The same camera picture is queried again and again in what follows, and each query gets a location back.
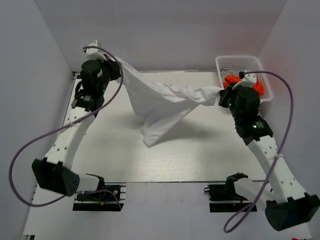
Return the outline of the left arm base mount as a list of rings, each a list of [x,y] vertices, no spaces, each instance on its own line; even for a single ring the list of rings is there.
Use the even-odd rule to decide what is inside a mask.
[[[105,183],[107,192],[77,193],[74,198],[74,212],[120,212],[125,204],[126,183]]]

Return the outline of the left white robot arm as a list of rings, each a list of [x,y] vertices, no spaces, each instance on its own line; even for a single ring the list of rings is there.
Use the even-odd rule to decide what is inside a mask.
[[[81,66],[70,105],[68,125],[58,135],[43,159],[35,159],[32,170],[40,188],[65,196],[88,192],[94,199],[105,196],[102,178],[94,174],[79,175],[72,171],[77,149],[89,126],[105,102],[109,82],[121,77],[120,67],[113,60],[87,60]]]

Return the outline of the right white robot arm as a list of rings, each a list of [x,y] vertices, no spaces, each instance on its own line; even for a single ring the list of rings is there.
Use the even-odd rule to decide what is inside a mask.
[[[226,195],[251,201],[265,213],[268,223],[282,231],[309,222],[320,208],[320,199],[299,184],[280,154],[273,132],[259,115],[260,98],[250,87],[228,86],[219,93],[218,105],[230,110],[235,130],[266,174],[259,186],[244,173],[226,178]]]

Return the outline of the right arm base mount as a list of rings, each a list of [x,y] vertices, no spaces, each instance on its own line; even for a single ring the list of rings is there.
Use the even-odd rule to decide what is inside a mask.
[[[203,191],[208,195],[211,213],[236,213],[250,204],[243,196],[231,196],[227,192],[225,184],[209,184]]]

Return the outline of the white t shirt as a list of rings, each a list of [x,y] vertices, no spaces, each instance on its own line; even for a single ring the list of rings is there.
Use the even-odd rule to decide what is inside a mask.
[[[122,66],[123,85],[132,110],[144,121],[140,132],[149,148],[196,107],[214,106],[223,90],[217,86],[177,87],[154,82],[121,58],[116,59]]]

